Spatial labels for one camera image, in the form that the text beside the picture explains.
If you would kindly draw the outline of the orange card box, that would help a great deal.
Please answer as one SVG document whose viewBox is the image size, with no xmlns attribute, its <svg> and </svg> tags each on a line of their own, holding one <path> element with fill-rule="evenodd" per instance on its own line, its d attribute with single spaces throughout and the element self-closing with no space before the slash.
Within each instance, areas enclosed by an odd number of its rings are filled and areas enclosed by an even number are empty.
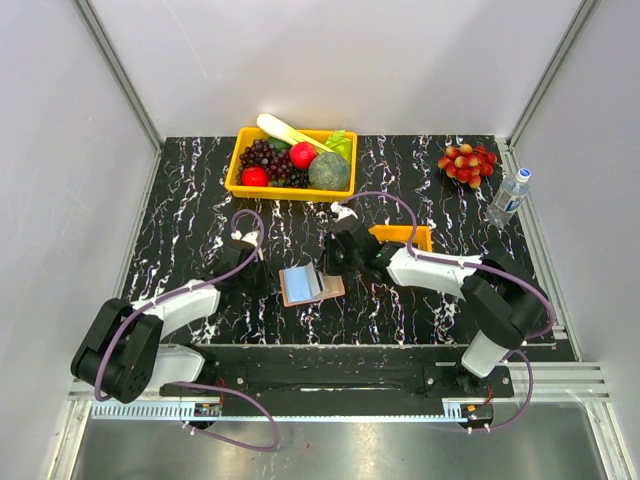
<svg viewBox="0 0 640 480">
<path fill-rule="evenodd" d="M 412 232 L 411 225 L 374 225 L 369 232 L 379 242 L 406 243 Z M 422 251 L 432 252 L 431 230 L 426 225 L 419 225 L 413 237 L 412 245 Z"/>
</svg>

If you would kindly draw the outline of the yellow fruit tray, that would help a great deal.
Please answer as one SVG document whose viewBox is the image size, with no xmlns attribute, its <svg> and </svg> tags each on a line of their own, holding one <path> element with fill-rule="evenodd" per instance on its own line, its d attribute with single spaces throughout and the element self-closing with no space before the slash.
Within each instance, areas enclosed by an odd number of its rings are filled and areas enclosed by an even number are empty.
<svg viewBox="0 0 640 480">
<path fill-rule="evenodd" d="M 334 202 L 342 201 L 355 193 L 357 175 L 357 145 L 358 136 L 355 132 L 346 131 L 345 137 L 352 142 L 350 152 L 350 181 L 343 190 L 319 190 L 314 188 L 284 188 L 284 187 L 262 187 L 243 186 L 237 183 L 236 177 L 240 168 L 239 156 L 244 149 L 250 146 L 254 140 L 266 139 L 267 134 L 259 127 L 243 127 L 238 131 L 235 147 L 229 162 L 224 186 L 235 197 L 255 198 L 269 200 L 288 200 L 305 202 Z"/>
</svg>

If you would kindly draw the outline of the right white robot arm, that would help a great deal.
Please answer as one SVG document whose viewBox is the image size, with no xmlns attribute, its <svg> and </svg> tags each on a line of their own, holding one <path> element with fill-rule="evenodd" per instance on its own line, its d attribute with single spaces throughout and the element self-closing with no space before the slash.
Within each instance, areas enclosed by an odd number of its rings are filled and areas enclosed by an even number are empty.
<svg viewBox="0 0 640 480">
<path fill-rule="evenodd" d="M 506 252 L 456 257 L 422 251 L 407 241 L 383 242 L 353 216 L 336 222 L 323 247 L 320 265 L 329 275 L 358 271 L 373 283 L 434 290 L 464 302 L 478 332 L 454 379 L 469 396 L 489 386 L 496 364 L 548 314 L 546 294 Z"/>
</svg>

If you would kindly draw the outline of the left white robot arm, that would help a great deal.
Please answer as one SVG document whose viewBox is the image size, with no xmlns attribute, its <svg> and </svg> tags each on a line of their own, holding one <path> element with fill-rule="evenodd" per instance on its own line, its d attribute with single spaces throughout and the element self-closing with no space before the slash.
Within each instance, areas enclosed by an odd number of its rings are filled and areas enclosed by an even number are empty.
<svg viewBox="0 0 640 480">
<path fill-rule="evenodd" d="M 149 387 L 182 382 L 193 394 L 213 390 L 217 372 L 197 348 L 162 341 L 208 318 L 236 295 L 261 296 L 273 285 L 260 234 L 235 233 L 209 271 L 168 293 L 136 302 L 112 298 L 99 309 L 71 360 L 75 379 L 101 401 L 128 404 Z"/>
</svg>

